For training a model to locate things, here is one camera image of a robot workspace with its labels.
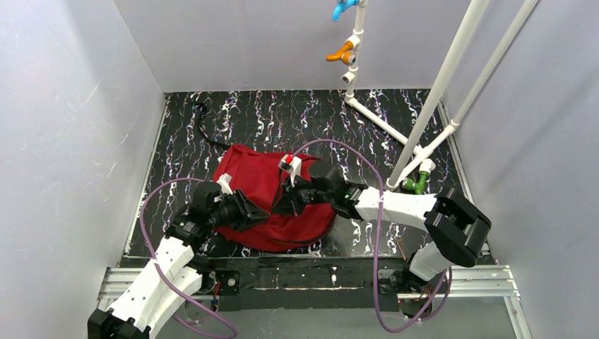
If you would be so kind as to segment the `red student backpack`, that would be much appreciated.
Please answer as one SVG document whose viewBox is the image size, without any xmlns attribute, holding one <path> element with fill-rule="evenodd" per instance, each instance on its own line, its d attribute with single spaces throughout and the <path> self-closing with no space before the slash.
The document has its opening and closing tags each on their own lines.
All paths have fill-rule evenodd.
<svg viewBox="0 0 599 339">
<path fill-rule="evenodd" d="M 329 204 L 308 205 L 301 215 L 276 215 L 271 212 L 276 191 L 289 177 L 279 168 L 285 153 L 261 153 L 234 144 L 223 155 L 212 180 L 222 174 L 231 176 L 230 188 L 243 194 L 260 209 L 269 213 L 266 221 L 247 230 L 237 231 L 229 225 L 215 231 L 230 241 L 269 252 L 282 252 L 309 246 L 328 234 L 336 213 Z"/>
</svg>

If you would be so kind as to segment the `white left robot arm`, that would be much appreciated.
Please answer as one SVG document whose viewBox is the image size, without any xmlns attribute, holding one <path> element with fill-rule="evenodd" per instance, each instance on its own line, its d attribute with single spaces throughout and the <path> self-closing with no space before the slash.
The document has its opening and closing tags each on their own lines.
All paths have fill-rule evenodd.
<svg viewBox="0 0 599 339">
<path fill-rule="evenodd" d="M 241 190 L 200 181 L 191 202 L 170 222 L 151 258 L 124 293 L 88 318 L 89 338 L 155 338 L 167 320 L 202 285 L 203 273 L 189 264 L 213 229 L 246 230 L 269 218 Z"/>
</svg>

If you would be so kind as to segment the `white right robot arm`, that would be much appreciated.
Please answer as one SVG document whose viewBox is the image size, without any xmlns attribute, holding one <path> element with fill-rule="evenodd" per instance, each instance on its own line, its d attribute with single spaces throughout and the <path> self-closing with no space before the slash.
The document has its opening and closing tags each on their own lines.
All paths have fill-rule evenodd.
<svg viewBox="0 0 599 339">
<path fill-rule="evenodd" d="M 451 266 L 475 266 L 492 226 L 455 189 L 423 195 L 381 191 L 345 180 L 323 160 L 308 165 L 304 179 L 302 161 L 291 155 L 283 156 L 278 166 L 289 176 L 275 195 L 275 214 L 303 215 L 308 206 L 328 205 L 342 218 L 397 222 L 426 231 L 432 241 L 409 258 L 397 278 L 402 283 L 424 285 Z"/>
</svg>

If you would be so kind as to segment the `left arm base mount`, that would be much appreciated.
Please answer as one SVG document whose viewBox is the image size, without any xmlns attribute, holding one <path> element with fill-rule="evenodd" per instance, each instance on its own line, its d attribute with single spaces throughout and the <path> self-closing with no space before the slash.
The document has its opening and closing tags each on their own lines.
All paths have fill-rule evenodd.
<svg viewBox="0 0 599 339">
<path fill-rule="evenodd" d="M 204 274 L 199 301 L 211 311 L 241 311 L 241 258 L 206 258 L 199 260 Z"/>
</svg>

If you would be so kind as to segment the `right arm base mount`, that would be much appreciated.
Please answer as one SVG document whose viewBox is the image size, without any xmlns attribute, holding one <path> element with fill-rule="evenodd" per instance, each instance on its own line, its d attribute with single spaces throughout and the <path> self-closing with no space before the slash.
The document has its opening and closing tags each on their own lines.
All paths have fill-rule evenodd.
<svg viewBox="0 0 599 339">
<path fill-rule="evenodd" d="M 431 300 L 429 306 L 421 314 L 421 319 L 435 315 L 441 308 L 435 306 L 432 301 L 435 297 L 446 293 L 449 286 L 446 278 L 440 275 L 424 282 L 418 277 L 409 275 L 409 271 L 403 270 L 380 270 L 378 273 L 378 290 L 381 295 L 408 295 L 408 298 L 398 298 L 400 312 L 409 319 Z"/>
</svg>

